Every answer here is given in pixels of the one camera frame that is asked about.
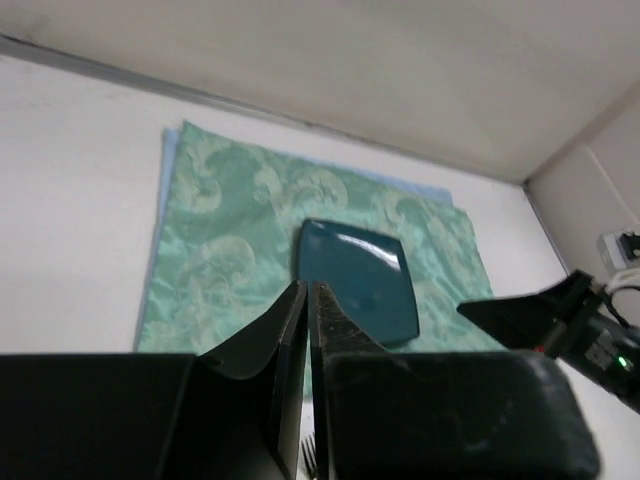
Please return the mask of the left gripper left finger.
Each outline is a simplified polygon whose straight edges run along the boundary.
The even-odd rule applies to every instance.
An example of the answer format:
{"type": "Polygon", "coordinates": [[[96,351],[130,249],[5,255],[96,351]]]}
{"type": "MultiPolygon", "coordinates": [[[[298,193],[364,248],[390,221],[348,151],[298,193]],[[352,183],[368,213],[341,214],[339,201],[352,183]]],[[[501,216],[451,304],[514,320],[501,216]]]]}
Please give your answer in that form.
{"type": "Polygon", "coordinates": [[[298,466],[308,320],[306,283],[200,355],[214,405],[199,435],[202,479],[292,479],[298,466]]]}

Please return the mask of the dark metal fork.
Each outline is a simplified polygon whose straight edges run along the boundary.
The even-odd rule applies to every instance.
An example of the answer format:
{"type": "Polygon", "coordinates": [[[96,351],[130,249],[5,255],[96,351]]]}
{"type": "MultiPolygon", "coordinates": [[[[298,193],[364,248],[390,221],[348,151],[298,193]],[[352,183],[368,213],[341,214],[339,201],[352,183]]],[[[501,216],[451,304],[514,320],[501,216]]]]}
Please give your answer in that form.
{"type": "Polygon", "coordinates": [[[302,461],[306,475],[311,480],[318,479],[318,464],[316,460],[315,438],[307,435],[301,442],[302,461]]]}

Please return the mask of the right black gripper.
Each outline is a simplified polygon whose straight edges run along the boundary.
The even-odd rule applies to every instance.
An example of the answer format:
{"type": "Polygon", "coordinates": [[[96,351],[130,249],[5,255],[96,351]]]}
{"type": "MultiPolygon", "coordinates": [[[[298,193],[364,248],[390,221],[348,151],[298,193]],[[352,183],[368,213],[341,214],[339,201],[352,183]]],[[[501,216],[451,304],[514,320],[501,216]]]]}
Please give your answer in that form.
{"type": "Polygon", "coordinates": [[[561,359],[634,411],[639,410],[639,328],[614,306],[622,291],[573,272],[539,293],[462,302],[457,312],[510,350],[561,359]]]}

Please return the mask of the green patterned cloth placemat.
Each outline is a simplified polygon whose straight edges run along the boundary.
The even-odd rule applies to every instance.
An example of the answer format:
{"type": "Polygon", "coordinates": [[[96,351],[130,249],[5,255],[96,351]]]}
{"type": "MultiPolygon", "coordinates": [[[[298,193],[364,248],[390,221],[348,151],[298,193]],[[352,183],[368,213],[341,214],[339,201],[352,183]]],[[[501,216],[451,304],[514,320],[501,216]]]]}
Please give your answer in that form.
{"type": "Polygon", "coordinates": [[[310,161],[190,122],[166,130],[164,141],[139,351],[204,353],[262,314],[294,277],[294,239],[308,218],[401,241],[421,327],[409,351],[497,348],[457,312],[492,290],[472,223],[445,190],[310,161]]]}

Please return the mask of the teal square plate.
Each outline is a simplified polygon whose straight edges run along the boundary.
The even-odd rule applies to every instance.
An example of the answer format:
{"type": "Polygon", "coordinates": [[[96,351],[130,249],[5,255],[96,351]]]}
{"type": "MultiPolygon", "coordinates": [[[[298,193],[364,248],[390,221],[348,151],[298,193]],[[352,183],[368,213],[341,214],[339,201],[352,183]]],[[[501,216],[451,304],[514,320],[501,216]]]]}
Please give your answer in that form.
{"type": "Polygon", "coordinates": [[[342,310],[374,340],[398,347],[420,335],[414,287],[399,239],[307,219],[297,235],[296,277],[327,284],[342,310]]]}

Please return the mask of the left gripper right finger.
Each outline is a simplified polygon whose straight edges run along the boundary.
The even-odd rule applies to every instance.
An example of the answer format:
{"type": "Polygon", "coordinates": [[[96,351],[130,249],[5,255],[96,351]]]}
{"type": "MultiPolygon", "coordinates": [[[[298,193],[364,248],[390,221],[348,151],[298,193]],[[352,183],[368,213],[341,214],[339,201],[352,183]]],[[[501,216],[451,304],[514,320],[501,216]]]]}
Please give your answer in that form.
{"type": "Polygon", "coordinates": [[[374,341],[314,283],[309,333],[321,479],[410,477],[408,359],[374,341]]]}

